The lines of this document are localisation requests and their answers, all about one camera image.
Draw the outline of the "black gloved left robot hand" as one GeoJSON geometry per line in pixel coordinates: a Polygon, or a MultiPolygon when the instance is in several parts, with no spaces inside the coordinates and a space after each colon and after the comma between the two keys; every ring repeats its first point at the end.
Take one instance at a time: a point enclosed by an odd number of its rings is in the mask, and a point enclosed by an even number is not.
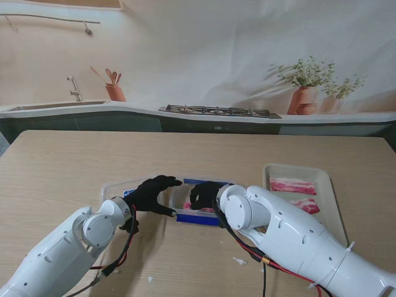
{"type": "Polygon", "coordinates": [[[174,176],[159,175],[144,181],[123,200],[129,207],[134,206],[137,211],[153,212],[173,217],[176,215],[176,211],[161,205],[158,202],[158,195],[168,188],[180,185],[182,185],[182,182],[174,176]]]}

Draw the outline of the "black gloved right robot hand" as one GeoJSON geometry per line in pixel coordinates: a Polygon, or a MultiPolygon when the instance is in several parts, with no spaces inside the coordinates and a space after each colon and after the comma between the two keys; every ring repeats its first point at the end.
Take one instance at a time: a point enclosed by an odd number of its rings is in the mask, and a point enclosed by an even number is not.
{"type": "Polygon", "coordinates": [[[196,184],[189,195],[191,210],[212,208],[213,202],[217,201],[218,193],[222,193],[230,184],[207,181],[196,184]]]}

